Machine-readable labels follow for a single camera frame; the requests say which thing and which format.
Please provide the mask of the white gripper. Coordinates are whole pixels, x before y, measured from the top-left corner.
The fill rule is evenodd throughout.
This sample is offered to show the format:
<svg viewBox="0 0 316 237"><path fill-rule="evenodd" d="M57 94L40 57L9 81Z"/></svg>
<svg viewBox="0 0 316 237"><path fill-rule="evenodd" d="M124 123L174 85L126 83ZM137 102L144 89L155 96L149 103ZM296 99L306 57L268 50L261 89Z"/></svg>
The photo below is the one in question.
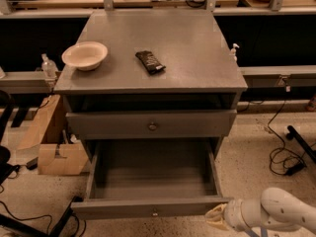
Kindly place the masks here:
<svg viewBox="0 0 316 237"><path fill-rule="evenodd" d="M204 218L209 226L219 230L228 231L230 226L236 231L248 231L261 226L261 203L257 198L233 199L217 205Z"/></svg>

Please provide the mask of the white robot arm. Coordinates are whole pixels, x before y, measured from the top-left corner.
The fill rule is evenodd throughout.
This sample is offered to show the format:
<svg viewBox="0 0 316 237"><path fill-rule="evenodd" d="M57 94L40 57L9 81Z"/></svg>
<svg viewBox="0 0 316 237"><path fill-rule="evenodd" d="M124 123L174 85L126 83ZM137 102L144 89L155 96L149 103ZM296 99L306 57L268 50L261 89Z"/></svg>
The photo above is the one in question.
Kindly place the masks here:
<svg viewBox="0 0 316 237"><path fill-rule="evenodd" d="M280 188L267 188L259 198L233 199L205 214L208 225L268 237L268 231L294 232L305 228L316 234L316 208Z"/></svg>

